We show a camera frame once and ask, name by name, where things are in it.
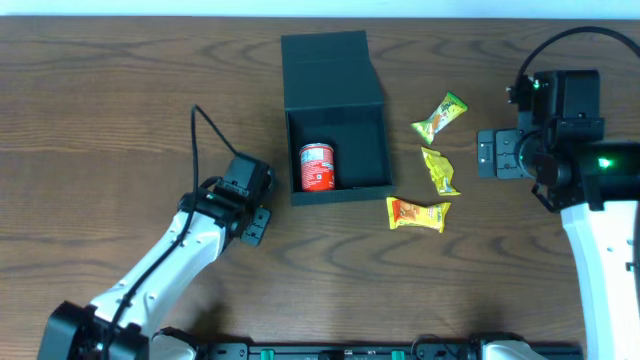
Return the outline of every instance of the snack bag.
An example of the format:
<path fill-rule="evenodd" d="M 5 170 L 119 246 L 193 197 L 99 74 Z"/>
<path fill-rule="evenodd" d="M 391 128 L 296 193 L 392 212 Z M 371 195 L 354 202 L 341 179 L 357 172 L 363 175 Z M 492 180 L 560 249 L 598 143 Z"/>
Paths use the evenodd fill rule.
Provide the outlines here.
<path fill-rule="evenodd" d="M 460 114 L 467 111 L 467 109 L 467 105 L 462 100 L 448 92 L 440 106 L 436 108 L 436 111 L 427 120 L 415 122 L 411 126 L 424 138 L 427 144 L 431 145 L 436 133 Z"/>
<path fill-rule="evenodd" d="M 449 206 L 451 203 L 423 207 L 388 197 L 389 228 L 396 229 L 398 226 L 409 225 L 428 227 L 443 232 L 444 216 L 447 214 Z"/>
<path fill-rule="evenodd" d="M 438 194 L 441 196 L 460 195 L 460 193 L 451 186 L 453 166 L 451 166 L 449 160 L 439 152 L 425 147 L 422 148 L 422 156 L 431 173 L 431 180 L 436 184 Z"/>

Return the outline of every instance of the open box lid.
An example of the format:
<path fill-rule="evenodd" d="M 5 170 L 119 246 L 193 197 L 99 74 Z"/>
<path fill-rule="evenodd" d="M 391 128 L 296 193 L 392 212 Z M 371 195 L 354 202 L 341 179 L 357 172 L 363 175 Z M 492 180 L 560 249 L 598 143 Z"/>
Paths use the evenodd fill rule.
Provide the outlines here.
<path fill-rule="evenodd" d="M 365 31 L 282 36 L 285 110 L 383 104 Z"/>

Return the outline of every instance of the black box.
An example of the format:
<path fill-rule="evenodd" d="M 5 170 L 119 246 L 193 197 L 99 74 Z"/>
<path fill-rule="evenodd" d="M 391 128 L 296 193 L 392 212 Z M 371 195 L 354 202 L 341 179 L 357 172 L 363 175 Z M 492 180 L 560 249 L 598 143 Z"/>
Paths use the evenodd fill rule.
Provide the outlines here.
<path fill-rule="evenodd" d="M 282 37 L 291 204 L 382 199 L 394 191 L 384 97 L 364 31 Z M 300 149 L 334 149 L 336 190 L 303 192 Z"/>

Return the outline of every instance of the red can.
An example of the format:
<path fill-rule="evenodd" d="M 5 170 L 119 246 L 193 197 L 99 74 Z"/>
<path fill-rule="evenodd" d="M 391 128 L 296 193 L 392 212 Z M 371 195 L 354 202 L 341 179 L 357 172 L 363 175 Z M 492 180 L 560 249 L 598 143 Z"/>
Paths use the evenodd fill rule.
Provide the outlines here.
<path fill-rule="evenodd" d="M 333 148 L 327 144 L 309 144 L 300 149 L 303 191 L 335 190 Z"/>

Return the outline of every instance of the wooden table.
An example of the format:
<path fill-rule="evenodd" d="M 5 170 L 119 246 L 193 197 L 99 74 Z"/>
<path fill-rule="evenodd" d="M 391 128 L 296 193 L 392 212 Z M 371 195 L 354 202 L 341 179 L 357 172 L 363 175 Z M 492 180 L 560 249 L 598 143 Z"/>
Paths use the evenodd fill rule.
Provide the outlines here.
<path fill-rule="evenodd" d="M 167 324 L 202 340 L 410 342 L 508 330 L 584 344 L 574 261 L 558 215 L 527 181 L 479 179 L 475 134 L 513 127 L 504 89 L 529 52 L 596 24 L 632 22 L 0 19 L 0 357 L 33 358 L 63 300 L 87 304 L 164 233 L 191 186 L 189 108 L 280 175 L 262 245 L 234 243 L 187 289 Z M 388 229 L 384 201 L 289 205 L 280 35 L 366 29 L 387 96 L 397 195 L 443 201 L 409 124 L 447 90 L 469 111 L 434 148 L 455 167 L 444 234 Z M 598 68 L 607 136 L 640 139 L 638 60 L 573 36 L 532 70 Z M 200 125 L 202 176 L 231 155 Z"/>

